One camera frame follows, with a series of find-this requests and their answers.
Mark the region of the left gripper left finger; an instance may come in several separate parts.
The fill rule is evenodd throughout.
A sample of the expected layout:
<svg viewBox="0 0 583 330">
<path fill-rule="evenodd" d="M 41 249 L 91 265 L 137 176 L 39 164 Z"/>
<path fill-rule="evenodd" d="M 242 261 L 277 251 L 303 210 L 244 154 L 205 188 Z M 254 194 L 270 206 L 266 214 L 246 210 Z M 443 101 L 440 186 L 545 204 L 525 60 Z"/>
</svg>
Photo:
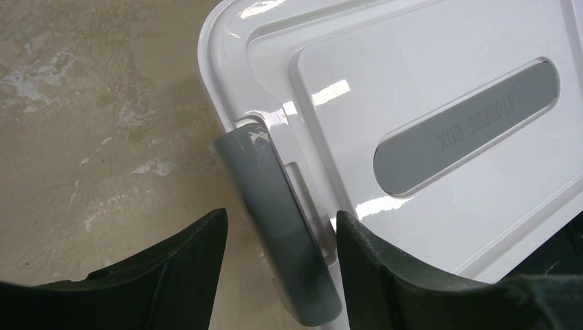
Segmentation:
<svg viewBox="0 0 583 330">
<path fill-rule="evenodd" d="M 227 235 L 220 208 L 83 280 L 3 282 L 1 328 L 207 329 Z"/>
</svg>

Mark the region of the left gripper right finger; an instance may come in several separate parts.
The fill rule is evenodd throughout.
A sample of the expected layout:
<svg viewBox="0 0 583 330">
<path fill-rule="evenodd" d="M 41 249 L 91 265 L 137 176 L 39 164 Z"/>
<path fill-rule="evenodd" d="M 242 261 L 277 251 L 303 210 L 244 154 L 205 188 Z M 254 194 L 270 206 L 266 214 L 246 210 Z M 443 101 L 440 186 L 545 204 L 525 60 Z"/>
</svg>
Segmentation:
<svg viewBox="0 0 583 330">
<path fill-rule="evenodd" d="M 337 213 L 352 329 L 581 329 L 582 275 L 482 283 L 429 265 Z"/>
</svg>

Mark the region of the pink plastic bin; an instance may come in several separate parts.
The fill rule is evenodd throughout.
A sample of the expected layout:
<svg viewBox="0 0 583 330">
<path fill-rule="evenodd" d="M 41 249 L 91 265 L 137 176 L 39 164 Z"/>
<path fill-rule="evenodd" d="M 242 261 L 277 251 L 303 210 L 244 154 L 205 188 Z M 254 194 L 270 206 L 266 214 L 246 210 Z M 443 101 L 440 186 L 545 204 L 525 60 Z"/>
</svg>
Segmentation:
<svg viewBox="0 0 583 330">
<path fill-rule="evenodd" d="M 335 320 L 340 297 L 267 129 L 245 124 L 214 144 L 258 232 L 286 310 L 306 327 Z"/>
</svg>

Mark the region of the white rectangular tray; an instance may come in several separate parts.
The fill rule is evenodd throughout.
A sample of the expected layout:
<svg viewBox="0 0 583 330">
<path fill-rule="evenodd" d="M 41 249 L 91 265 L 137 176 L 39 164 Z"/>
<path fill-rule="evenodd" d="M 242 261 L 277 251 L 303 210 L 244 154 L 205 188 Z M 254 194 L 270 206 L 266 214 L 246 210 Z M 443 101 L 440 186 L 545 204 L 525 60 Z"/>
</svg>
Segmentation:
<svg viewBox="0 0 583 330">
<path fill-rule="evenodd" d="M 581 1 L 222 1 L 197 55 L 223 135 L 267 129 L 322 252 L 342 311 L 316 329 L 352 329 L 339 211 L 489 284 L 582 216 Z"/>
</svg>

